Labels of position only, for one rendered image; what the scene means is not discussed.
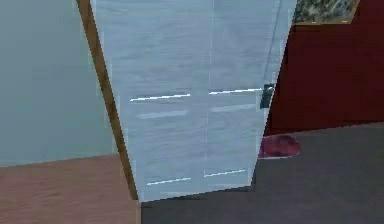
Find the pale blue-grey room door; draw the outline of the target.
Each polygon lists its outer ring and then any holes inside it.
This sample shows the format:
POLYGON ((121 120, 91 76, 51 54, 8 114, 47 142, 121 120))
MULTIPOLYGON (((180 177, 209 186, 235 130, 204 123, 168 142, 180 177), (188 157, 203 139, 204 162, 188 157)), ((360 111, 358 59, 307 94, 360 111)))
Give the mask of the pale blue-grey room door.
POLYGON ((251 183, 297 0, 92 0, 142 202, 251 183))

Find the brown wooden door frame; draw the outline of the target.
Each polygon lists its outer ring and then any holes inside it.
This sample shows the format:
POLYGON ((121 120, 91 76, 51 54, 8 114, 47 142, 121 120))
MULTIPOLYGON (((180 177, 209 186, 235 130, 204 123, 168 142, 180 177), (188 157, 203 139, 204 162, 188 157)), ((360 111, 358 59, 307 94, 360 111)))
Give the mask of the brown wooden door frame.
POLYGON ((107 66, 101 46, 94 12, 92 9, 91 0, 76 0, 80 17, 82 20, 85 36, 87 38, 89 50, 95 66, 100 90, 104 99, 105 108, 108 114, 109 123, 113 132, 117 151, 119 153, 121 165, 124 171, 124 176, 127 181, 130 196, 133 200, 138 199, 138 193, 132 172, 132 167, 129 160, 129 155, 124 141, 124 135, 121 128, 121 123, 115 103, 107 66))

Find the gold framed wall picture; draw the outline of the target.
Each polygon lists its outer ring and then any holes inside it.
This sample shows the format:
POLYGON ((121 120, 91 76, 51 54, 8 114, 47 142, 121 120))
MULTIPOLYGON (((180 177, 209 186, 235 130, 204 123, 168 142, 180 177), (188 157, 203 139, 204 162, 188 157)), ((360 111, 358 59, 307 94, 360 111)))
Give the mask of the gold framed wall picture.
POLYGON ((350 24, 360 0, 297 0, 295 25, 350 24))

